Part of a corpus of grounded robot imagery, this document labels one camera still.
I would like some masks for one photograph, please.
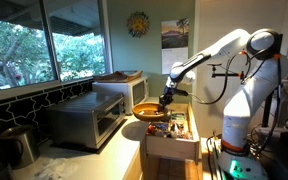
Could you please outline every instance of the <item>countertop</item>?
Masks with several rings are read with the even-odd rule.
[[[55,148],[49,140],[40,145],[41,155],[33,164],[13,170],[16,179],[125,179],[149,126],[134,116],[125,118],[99,154]]]

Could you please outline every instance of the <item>tile backsplash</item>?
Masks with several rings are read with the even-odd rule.
[[[0,101],[0,133],[30,124],[34,127],[37,143],[49,138],[45,109],[92,91],[92,79],[60,85]]]

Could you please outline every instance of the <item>green foliage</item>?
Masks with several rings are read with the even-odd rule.
[[[105,72],[101,36],[53,34],[62,81]],[[54,80],[43,31],[0,22],[0,87],[16,87]]]

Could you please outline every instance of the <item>sun wall decoration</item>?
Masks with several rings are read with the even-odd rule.
[[[134,12],[127,19],[128,33],[133,37],[145,35],[149,29],[150,21],[144,12]]]

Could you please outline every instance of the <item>cable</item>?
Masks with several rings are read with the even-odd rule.
[[[272,135],[273,135],[273,131],[277,125],[277,120],[278,120],[278,116],[279,116],[279,106],[280,106],[280,103],[281,103],[281,88],[282,88],[282,78],[281,78],[281,61],[280,61],[280,58],[277,59],[277,68],[278,68],[278,87],[277,87],[277,105],[276,105],[276,110],[275,110],[275,116],[274,116],[274,121],[273,121],[273,125],[272,125],[272,128],[271,130],[269,131],[269,134],[268,136],[266,137],[264,143],[262,146],[259,147],[259,149],[257,150],[256,152],[256,155],[259,155],[264,149],[265,147],[267,146],[269,140],[271,139]]]
[[[195,101],[195,102],[197,102],[197,103],[205,103],[202,99],[200,99],[199,97],[197,97],[195,94],[193,94],[193,93],[188,93],[188,95],[189,96],[191,96],[191,98]]]
[[[261,51],[257,52],[256,54],[254,54],[251,58],[250,58],[249,55],[246,53],[246,54],[247,54],[247,57],[248,57],[248,59],[249,59],[249,62],[251,62],[252,59],[256,58],[257,55],[259,55],[259,54],[261,54],[261,53],[263,53],[263,52],[265,52],[265,51],[266,51],[266,49],[261,50]],[[264,64],[264,62],[265,62],[265,60],[263,60],[262,63],[259,65],[259,67],[255,70],[255,72],[254,72],[252,75],[246,77],[246,78],[241,82],[241,84],[244,84],[247,80],[251,79],[251,78],[259,71],[259,69],[262,67],[262,65]]]
[[[230,67],[233,59],[235,58],[235,56],[236,56],[236,55],[234,55],[232,58],[230,58],[230,59],[228,60],[228,62],[227,62],[226,70],[225,70],[224,85],[223,85],[223,89],[222,89],[222,92],[221,92],[221,94],[219,95],[219,97],[218,97],[217,99],[215,99],[214,101],[205,102],[205,101],[201,100],[200,98],[198,98],[197,96],[189,93],[189,95],[191,95],[191,97],[192,97],[192,99],[193,99],[194,101],[196,101],[196,99],[197,99],[198,101],[196,101],[196,102],[199,103],[199,104],[210,105],[210,104],[214,104],[214,103],[216,103],[216,102],[218,102],[219,100],[222,99],[222,97],[223,97],[223,95],[224,95],[224,93],[225,93],[225,91],[226,91],[226,87],[227,87],[227,79],[228,79],[229,67]]]
[[[262,123],[261,123],[261,124],[258,124],[258,125],[256,125],[256,126],[254,126],[254,127],[252,128],[252,130],[251,130],[251,134],[250,134],[250,136],[251,136],[251,141],[252,141],[253,144],[257,144],[257,143],[258,143],[258,142],[255,141],[254,138],[253,138],[254,130],[255,130],[258,126],[261,126],[261,125],[262,125]]]
[[[207,147],[207,152],[208,152],[208,155],[207,155],[207,163],[208,163],[208,168],[210,169],[210,173],[211,173],[211,178],[212,180],[214,179],[213,177],[213,170],[212,170],[212,167],[211,167],[211,151],[210,151],[210,148],[208,146],[208,142],[213,138],[213,136],[207,138],[206,140],[206,147]]]
[[[245,51],[242,51],[241,52],[242,54],[244,54],[244,55],[246,55],[246,64],[245,64],[245,66],[246,65],[248,65],[248,68],[247,68],[247,71],[246,71],[246,73],[245,73],[245,77],[248,75],[248,73],[250,72],[250,70],[251,70],[251,58],[250,58],[250,56],[247,54],[247,52],[245,52]]]
[[[218,67],[220,67],[220,68],[222,68],[222,69],[226,70],[226,68],[225,68],[225,67],[223,67],[223,66],[221,66],[221,65],[219,65]],[[238,74],[238,73],[236,73],[236,72],[234,72],[234,71],[230,71],[230,70],[228,70],[228,72],[230,72],[230,73],[233,73],[233,74]]]

